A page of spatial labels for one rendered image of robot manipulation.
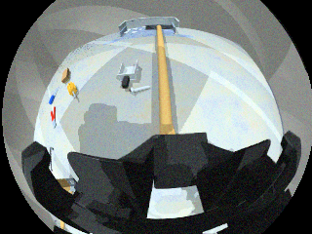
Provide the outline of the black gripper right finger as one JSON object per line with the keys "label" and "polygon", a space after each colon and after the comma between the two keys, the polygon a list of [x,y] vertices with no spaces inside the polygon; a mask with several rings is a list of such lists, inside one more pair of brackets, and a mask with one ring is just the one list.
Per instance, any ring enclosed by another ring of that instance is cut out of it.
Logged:
{"label": "black gripper right finger", "polygon": [[202,200],[204,212],[214,210],[217,203],[233,186],[235,178],[242,171],[242,168],[251,161],[258,159],[270,148],[270,139],[259,141],[251,147],[239,149],[239,151],[227,151],[217,145],[208,143],[210,152],[210,180],[204,184],[198,184],[198,194]]}

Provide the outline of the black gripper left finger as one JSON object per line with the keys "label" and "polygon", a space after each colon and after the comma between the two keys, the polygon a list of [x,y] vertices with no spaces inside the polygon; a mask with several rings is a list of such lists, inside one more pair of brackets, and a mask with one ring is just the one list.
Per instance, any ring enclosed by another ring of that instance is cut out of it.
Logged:
{"label": "black gripper left finger", "polygon": [[70,167],[78,178],[126,192],[139,217],[147,218],[153,188],[153,136],[121,159],[67,153]]}

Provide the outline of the long wooden-handled scraper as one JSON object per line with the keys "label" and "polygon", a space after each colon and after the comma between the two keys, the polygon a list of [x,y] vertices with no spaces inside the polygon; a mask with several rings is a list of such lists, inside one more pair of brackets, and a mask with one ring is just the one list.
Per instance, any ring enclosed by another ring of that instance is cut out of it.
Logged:
{"label": "long wooden-handled scraper", "polygon": [[163,28],[173,28],[173,25],[145,26],[145,30],[157,30],[159,52],[160,135],[153,136],[153,187],[198,186],[210,180],[207,133],[175,134]]}

